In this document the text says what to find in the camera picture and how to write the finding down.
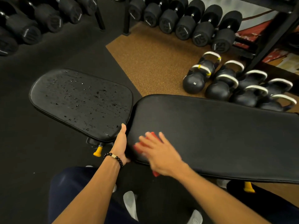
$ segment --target black kettlebell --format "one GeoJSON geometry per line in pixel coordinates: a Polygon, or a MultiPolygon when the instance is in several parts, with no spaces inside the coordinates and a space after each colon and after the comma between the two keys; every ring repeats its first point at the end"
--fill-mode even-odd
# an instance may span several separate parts
{"type": "Polygon", "coordinates": [[[294,98],[291,98],[284,94],[275,94],[270,97],[264,97],[263,99],[259,100],[256,107],[272,111],[285,112],[293,108],[296,104],[297,101],[294,98]],[[276,101],[278,98],[288,100],[291,104],[282,106],[278,101],[276,101]]]}
{"type": "Polygon", "coordinates": [[[239,86],[238,89],[244,90],[247,86],[250,85],[259,85],[261,84],[266,78],[267,73],[260,70],[251,70],[246,72],[244,75],[238,77],[239,86]]]}
{"type": "Polygon", "coordinates": [[[183,88],[187,93],[196,94],[202,91],[211,71],[200,64],[192,66],[183,79],[183,88]]]}
{"type": "Polygon", "coordinates": [[[264,83],[262,86],[269,91],[268,96],[271,96],[288,92],[293,87],[293,83],[286,79],[277,78],[264,83]]]}
{"type": "Polygon", "coordinates": [[[229,99],[230,93],[238,87],[238,84],[238,80],[231,75],[219,75],[216,77],[213,83],[207,87],[204,95],[208,99],[227,101],[229,99]],[[234,85],[229,86],[226,83],[226,79],[233,81],[234,85]]]}
{"type": "Polygon", "coordinates": [[[268,90],[265,87],[250,85],[247,86],[244,90],[238,90],[233,93],[229,99],[229,102],[244,105],[248,107],[255,107],[256,103],[261,97],[264,97],[268,94],[268,90]],[[256,91],[261,91],[261,95],[256,95],[256,91]]]}
{"type": "MultiPolygon", "coordinates": [[[[244,65],[242,63],[240,63],[239,61],[235,61],[235,60],[229,60],[226,61],[220,68],[219,70],[212,76],[213,79],[215,79],[216,77],[218,77],[219,75],[230,75],[234,78],[237,78],[238,75],[240,75],[242,72],[244,71],[244,65]],[[228,64],[233,64],[233,65],[237,65],[239,67],[239,70],[235,71],[232,68],[230,68],[228,66],[228,64]]],[[[230,87],[232,87],[234,85],[234,82],[232,80],[230,80],[229,78],[225,78],[222,79],[224,82],[226,82],[230,87]]]]}
{"type": "Polygon", "coordinates": [[[216,68],[218,68],[220,62],[221,62],[221,56],[218,53],[208,51],[202,55],[202,57],[200,58],[200,60],[198,61],[197,64],[207,67],[210,70],[211,75],[213,75],[215,73],[216,68]],[[208,60],[206,58],[207,56],[217,57],[216,62],[214,62],[212,60],[208,60]]]}

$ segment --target white kettlebell handle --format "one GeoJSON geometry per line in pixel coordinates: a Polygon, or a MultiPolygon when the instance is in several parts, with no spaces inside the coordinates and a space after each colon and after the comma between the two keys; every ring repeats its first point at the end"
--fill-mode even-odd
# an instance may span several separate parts
{"type": "Polygon", "coordinates": [[[297,101],[294,98],[289,97],[289,96],[284,95],[284,94],[275,94],[275,95],[272,95],[270,98],[283,98],[285,100],[288,100],[291,103],[292,106],[297,104],[297,101]]]}
{"type": "Polygon", "coordinates": [[[239,86],[238,80],[236,78],[234,78],[233,76],[223,74],[223,75],[219,75],[219,76],[216,77],[216,79],[219,79],[219,78],[227,78],[227,79],[232,80],[234,82],[234,85],[233,85],[234,89],[236,89],[239,86]]]}
{"type": "Polygon", "coordinates": [[[226,61],[223,65],[227,65],[227,64],[235,64],[238,65],[239,67],[241,67],[241,72],[244,71],[245,67],[242,63],[240,63],[239,61],[235,61],[235,60],[230,60],[230,61],[226,61]]]}
{"type": "Polygon", "coordinates": [[[205,67],[205,66],[202,66],[201,64],[196,64],[196,65],[193,65],[191,68],[190,68],[190,71],[193,71],[195,69],[203,69],[207,72],[207,78],[209,78],[211,76],[211,71],[205,67]]]}
{"type": "Polygon", "coordinates": [[[221,56],[218,53],[215,53],[215,52],[212,52],[212,51],[208,51],[208,52],[205,52],[202,57],[204,57],[206,55],[212,55],[212,56],[217,57],[217,63],[220,64],[220,62],[221,62],[221,56]]]}
{"type": "Polygon", "coordinates": [[[248,71],[248,72],[245,73],[246,76],[247,76],[247,75],[250,75],[250,74],[258,74],[258,75],[262,75],[263,78],[260,80],[261,82],[264,81],[264,80],[268,77],[268,75],[267,75],[266,72],[264,72],[264,71],[260,71],[260,70],[251,70],[251,71],[248,71]]]}
{"type": "Polygon", "coordinates": [[[262,96],[266,96],[268,94],[268,90],[265,87],[262,86],[257,86],[257,85],[251,85],[251,86],[247,86],[244,91],[247,91],[249,89],[256,89],[256,90],[260,90],[262,92],[262,96]]]}
{"type": "Polygon", "coordinates": [[[268,83],[272,84],[272,83],[275,83],[275,82],[281,82],[281,83],[286,84],[287,85],[287,90],[285,92],[289,91],[293,87],[293,83],[292,82],[290,82],[290,81],[288,81],[286,79],[280,79],[280,78],[272,79],[268,83]]]}

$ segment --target person's right arm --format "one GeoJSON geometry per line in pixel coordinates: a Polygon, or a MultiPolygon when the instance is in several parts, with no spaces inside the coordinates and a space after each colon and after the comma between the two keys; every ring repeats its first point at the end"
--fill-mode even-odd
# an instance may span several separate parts
{"type": "Polygon", "coordinates": [[[139,138],[146,146],[136,143],[136,147],[148,158],[151,169],[177,179],[216,224],[269,224],[229,193],[194,172],[161,132],[162,142],[149,132],[146,136],[148,139],[139,138]]]}

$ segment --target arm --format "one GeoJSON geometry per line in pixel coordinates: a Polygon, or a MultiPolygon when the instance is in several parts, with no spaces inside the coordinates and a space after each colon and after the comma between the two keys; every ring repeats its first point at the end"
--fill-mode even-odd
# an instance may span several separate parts
{"type": "MultiPolygon", "coordinates": [[[[122,124],[111,153],[120,157],[123,165],[129,160],[125,157],[126,126],[122,124]]],[[[116,178],[120,169],[119,162],[107,156],[85,188],[73,199],[53,224],[102,224],[116,178]]]]}
{"type": "Polygon", "coordinates": [[[151,133],[141,136],[136,147],[148,158],[151,169],[177,179],[192,194],[196,201],[217,224],[255,223],[268,224],[236,198],[194,172],[181,160],[180,155],[160,132],[159,141],[151,133]]]}

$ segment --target black beaded bracelet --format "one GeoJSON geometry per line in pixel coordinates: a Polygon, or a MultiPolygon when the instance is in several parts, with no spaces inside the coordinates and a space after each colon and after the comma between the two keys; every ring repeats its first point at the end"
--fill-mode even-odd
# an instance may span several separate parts
{"type": "Polygon", "coordinates": [[[106,158],[106,156],[112,156],[113,158],[117,159],[117,161],[119,162],[119,165],[121,166],[121,168],[123,167],[123,162],[121,161],[121,159],[118,156],[116,156],[112,153],[105,153],[103,158],[106,158]]]}

